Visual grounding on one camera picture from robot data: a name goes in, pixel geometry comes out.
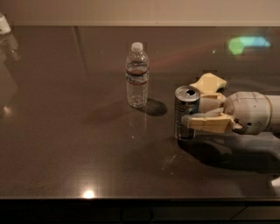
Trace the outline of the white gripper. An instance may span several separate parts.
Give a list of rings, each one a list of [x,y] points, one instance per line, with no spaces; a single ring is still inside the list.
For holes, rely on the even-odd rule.
[[[189,129],[218,134],[233,130],[240,135],[258,135],[269,127],[272,106],[269,98],[263,94],[237,92],[227,98],[221,93],[213,93],[203,94],[199,99],[200,113],[222,112],[223,106],[227,115],[184,115],[181,122]]]

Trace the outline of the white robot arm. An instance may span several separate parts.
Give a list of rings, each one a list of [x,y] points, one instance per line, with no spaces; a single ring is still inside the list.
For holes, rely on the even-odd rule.
[[[189,129],[211,133],[233,131],[239,135],[262,132],[280,133],[280,96],[258,92],[203,94],[199,111],[183,115],[181,122]]]

